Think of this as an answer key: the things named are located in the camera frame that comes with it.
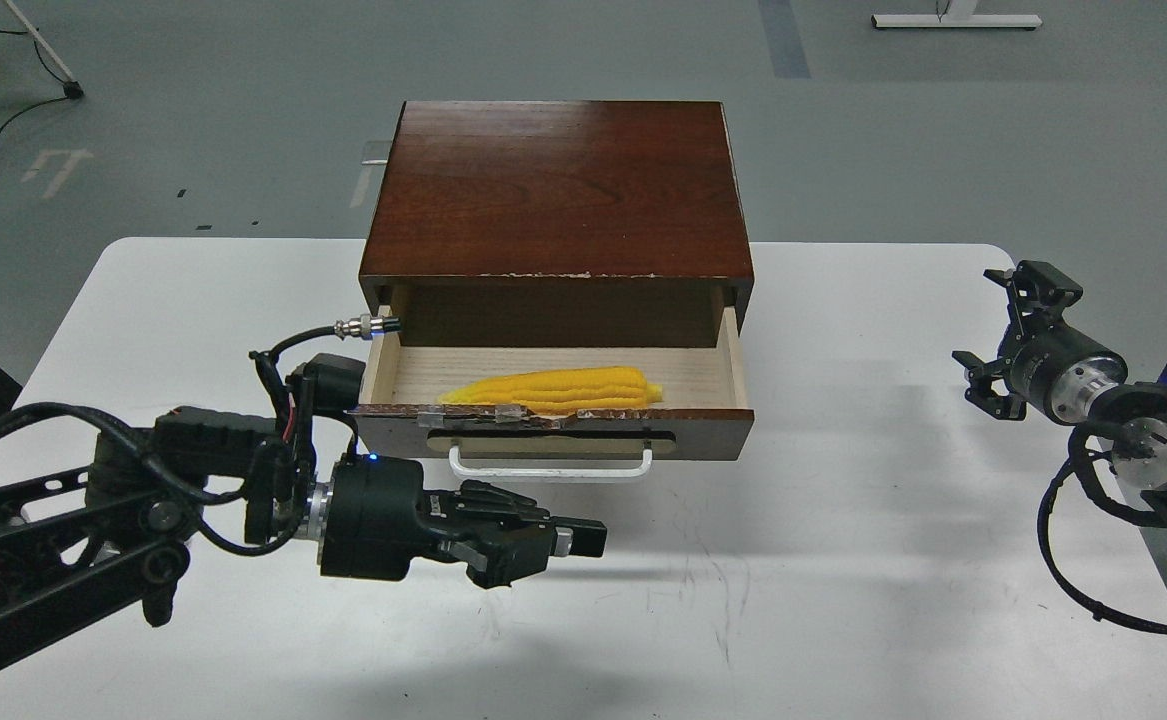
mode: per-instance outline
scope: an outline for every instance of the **white handle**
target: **white handle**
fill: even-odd
[[[450,443],[450,469],[460,478],[545,478],[555,482],[578,483],[587,480],[623,482],[635,480],[650,471],[655,464],[655,450],[647,442],[641,452],[641,464],[635,468],[469,468],[459,456],[459,442]]]

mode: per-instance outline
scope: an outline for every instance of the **toy corn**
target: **toy corn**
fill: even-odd
[[[524,405],[539,415],[566,415],[592,407],[650,407],[662,386],[641,370],[620,365],[501,375],[442,394],[442,405]]]

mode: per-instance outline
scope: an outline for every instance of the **table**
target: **table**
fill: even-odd
[[[134,424],[195,404],[267,413],[246,359],[351,316],[362,242],[126,238],[104,252],[21,401]],[[1096,624],[1054,587],[1035,510],[1067,433],[962,400],[990,356],[991,246],[756,243],[738,462],[655,462],[624,485],[524,485],[610,527],[600,560],[513,588],[415,561],[327,579],[315,547],[203,539],[169,625],[138,607],[0,673],[0,716],[1167,716],[1167,638]],[[292,351],[359,356],[336,340]],[[344,439],[319,427],[328,466]],[[68,421],[0,445],[0,483],[89,460]],[[428,483],[454,487],[443,461]],[[208,518],[239,532],[240,510]],[[1057,557],[1096,597],[1167,620],[1139,533],[1077,488]]]

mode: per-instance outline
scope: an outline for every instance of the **wooden drawer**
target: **wooden drawer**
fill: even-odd
[[[404,331],[355,410],[376,450],[738,457],[752,254],[714,102],[408,102],[359,268]],[[436,405],[491,375],[634,365],[648,410]]]

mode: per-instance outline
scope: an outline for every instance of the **desk leg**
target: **desk leg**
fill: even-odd
[[[46,42],[46,39],[40,35],[39,29],[33,27],[29,20],[27,20],[27,16],[22,14],[21,9],[19,9],[19,6],[13,4],[13,0],[4,0],[4,4],[6,4],[6,8],[11,8],[11,14],[19,20],[19,23],[27,28],[27,35],[30,35],[36,42],[36,46],[40,46],[40,49],[44,50],[46,55],[49,55],[49,61],[58,68],[60,72],[63,72],[63,95],[74,98],[81,97],[81,84],[77,83],[76,78],[72,76],[72,70],[67,69],[67,64],[63,63],[63,58],[60,58],[58,54],[54,53],[53,47]]]
[[[943,14],[872,15],[872,26],[885,28],[1021,28],[1041,27],[1040,15],[976,15],[979,0],[952,0]]]

